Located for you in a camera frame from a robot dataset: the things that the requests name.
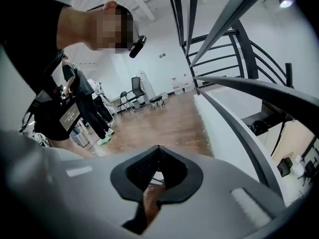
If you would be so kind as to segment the person's leg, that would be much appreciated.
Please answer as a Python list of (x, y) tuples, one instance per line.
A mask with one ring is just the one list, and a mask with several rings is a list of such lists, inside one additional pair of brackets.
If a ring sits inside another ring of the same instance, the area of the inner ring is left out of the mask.
[(63, 141), (55, 141), (55, 140), (49, 139), (49, 142), (53, 147), (66, 149), (83, 158), (86, 158), (86, 159), (97, 158), (96, 155), (93, 155), (86, 149), (77, 145), (71, 138), (67, 138), (66, 140), (63, 140)]

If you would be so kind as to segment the white water dispenser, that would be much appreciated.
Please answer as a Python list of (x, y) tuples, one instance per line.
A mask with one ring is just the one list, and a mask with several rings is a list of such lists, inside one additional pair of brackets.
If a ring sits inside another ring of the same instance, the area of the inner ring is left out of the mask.
[(146, 73), (143, 70), (141, 70), (139, 72), (139, 76), (140, 76), (140, 79), (141, 79), (142, 90), (145, 93), (145, 100), (146, 100), (147, 103), (149, 103), (149, 100), (156, 96), (155, 92), (154, 92), (154, 89), (153, 89), (150, 81), (148, 80), (148, 77), (147, 77)]

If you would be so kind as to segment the clear water bottle red label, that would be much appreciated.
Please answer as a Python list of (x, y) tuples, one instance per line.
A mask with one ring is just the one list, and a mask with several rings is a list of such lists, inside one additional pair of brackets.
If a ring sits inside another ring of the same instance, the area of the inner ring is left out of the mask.
[(171, 79), (171, 83), (172, 83), (173, 91), (176, 95), (183, 93), (182, 85), (180, 84), (180, 82), (178, 81), (176, 77)]
[(189, 91), (192, 91), (194, 89), (194, 83), (193, 83), (193, 80), (192, 78), (187, 75), (187, 74), (184, 74), (183, 75), (183, 87), (184, 87), (184, 90), (186, 92), (189, 92)]

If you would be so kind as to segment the black folding chair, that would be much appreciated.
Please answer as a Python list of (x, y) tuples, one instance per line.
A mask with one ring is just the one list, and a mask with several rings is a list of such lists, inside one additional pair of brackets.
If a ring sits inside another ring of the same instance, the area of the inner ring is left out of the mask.
[(120, 115), (122, 116), (123, 111), (130, 113), (132, 110), (132, 104), (128, 99), (128, 92), (126, 91), (121, 92), (119, 96), (119, 100), (120, 100), (120, 104), (118, 105), (118, 108), (119, 108)]

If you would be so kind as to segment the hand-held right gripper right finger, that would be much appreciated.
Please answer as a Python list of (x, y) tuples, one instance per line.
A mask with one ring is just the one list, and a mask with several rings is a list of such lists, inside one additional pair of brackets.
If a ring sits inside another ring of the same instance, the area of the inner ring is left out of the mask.
[(158, 205), (180, 204), (188, 200), (202, 184), (202, 169), (192, 160), (159, 146), (158, 169), (163, 175), (165, 191)]

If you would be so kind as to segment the black round stool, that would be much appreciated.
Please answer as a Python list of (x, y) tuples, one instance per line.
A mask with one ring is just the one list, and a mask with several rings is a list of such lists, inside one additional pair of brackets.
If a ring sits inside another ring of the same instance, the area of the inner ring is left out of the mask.
[(156, 107), (165, 106), (164, 100), (162, 99), (162, 95), (155, 96), (149, 100), (152, 109), (156, 109)]

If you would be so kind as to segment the black desk chair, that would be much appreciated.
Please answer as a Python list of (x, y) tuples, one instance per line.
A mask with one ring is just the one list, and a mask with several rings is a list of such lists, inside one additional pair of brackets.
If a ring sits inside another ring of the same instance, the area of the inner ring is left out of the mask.
[(303, 186), (307, 181), (312, 182), (315, 175), (319, 172), (319, 162), (315, 157), (313, 161), (309, 161), (304, 167), (304, 173), (298, 179), (303, 178)]

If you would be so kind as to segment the black metal rack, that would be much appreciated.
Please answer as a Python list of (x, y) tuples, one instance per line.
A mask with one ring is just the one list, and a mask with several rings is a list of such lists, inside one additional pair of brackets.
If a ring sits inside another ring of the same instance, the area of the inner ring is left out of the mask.
[[(229, 0), (219, 18), (213, 25), (211, 31), (206, 36), (196, 58), (190, 66), (195, 63), (208, 51), (209, 48), (222, 37), (228, 29), (256, 2), (257, 0)], [(281, 86), (275, 83), (269, 83), (257, 80), (255, 77), (193, 77), (194, 80), (204, 80), (212, 84), (218, 84), (228, 87), (242, 93), (265, 100), (289, 116), (299, 120), (312, 133), (319, 134), (319, 130), (311, 124), (316, 113), (319, 112), (319, 99), (300, 92), (288, 86)], [(257, 185), (267, 189), (268, 192), (279, 197), (280, 201), (286, 207), (291, 203), (288, 201), (288, 192), (277, 166), (272, 158), (266, 153), (265, 147), (258, 140), (256, 135), (230, 111), (221, 101), (210, 96), (201, 89), (197, 92), (210, 103), (215, 113), (213, 121), (221, 122), (222, 128), (230, 136), (222, 140), (225, 144), (227, 140), (234, 140), (236, 146), (241, 146), (246, 153), (246, 158), (242, 164), (232, 163), (230, 159), (225, 162), (231, 167), (237, 168), (248, 178), (252, 179)]]

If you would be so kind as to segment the black recorder box with mount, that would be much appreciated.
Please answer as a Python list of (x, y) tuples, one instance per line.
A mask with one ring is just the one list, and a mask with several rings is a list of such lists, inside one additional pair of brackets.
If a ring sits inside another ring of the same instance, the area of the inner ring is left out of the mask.
[(57, 115), (65, 130), (70, 133), (80, 119), (80, 112), (72, 95), (63, 94), (63, 86), (57, 86), (53, 81), (46, 84), (32, 101), (28, 111), (35, 114), (37, 110), (49, 110)]

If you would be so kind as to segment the person's black shirt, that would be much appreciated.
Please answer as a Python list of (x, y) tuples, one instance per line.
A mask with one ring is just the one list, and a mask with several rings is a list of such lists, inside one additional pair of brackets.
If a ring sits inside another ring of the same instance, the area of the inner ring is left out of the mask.
[(0, 43), (16, 70), (39, 94), (52, 93), (50, 76), (62, 60), (57, 27), (72, 0), (0, 0)]

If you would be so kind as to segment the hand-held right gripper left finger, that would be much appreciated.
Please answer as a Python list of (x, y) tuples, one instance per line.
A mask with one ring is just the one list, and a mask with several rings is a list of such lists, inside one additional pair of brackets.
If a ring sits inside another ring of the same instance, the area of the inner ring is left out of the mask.
[(158, 167), (159, 146), (155, 145), (118, 164), (111, 171), (111, 183), (120, 197), (138, 204), (135, 216), (122, 225), (138, 235), (142, 234), (148, 226), (144, 207), (144, 192)]

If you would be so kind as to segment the black office chair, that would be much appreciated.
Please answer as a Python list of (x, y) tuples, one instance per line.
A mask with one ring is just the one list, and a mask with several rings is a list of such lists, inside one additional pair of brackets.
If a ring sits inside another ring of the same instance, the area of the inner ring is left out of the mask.
[[(135, 95), (132, 98), (132, 100), (136, 100), (138, 102), (139, 98), (143, 97), (145, 95), (145, 92), (142, 90), (142, 86), (141, 86), (141, 78), (140, 77), (132, 77), (131, 82), (132, 82), (132, 93)], [(137, 111), (143, 110), (146, 107), (148, 107), (149, 105), (150, 105), (149, 103), (144, 101), (143, 105), (139, 105), (138, 108), (134, 107), (133, 111), (137, 112)]]

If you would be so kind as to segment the silver metal bin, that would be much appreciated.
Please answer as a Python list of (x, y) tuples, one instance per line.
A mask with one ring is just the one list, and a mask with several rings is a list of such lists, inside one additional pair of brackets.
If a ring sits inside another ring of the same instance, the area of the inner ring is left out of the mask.
[(81, 147), (85, 148), (85, 147), (91, 146), (91, 142), (88, 139), (87, 134), (83, 130), (79, 130), (79, 133), (77, 134), (76, 137), (77, 137), (78, 144)]

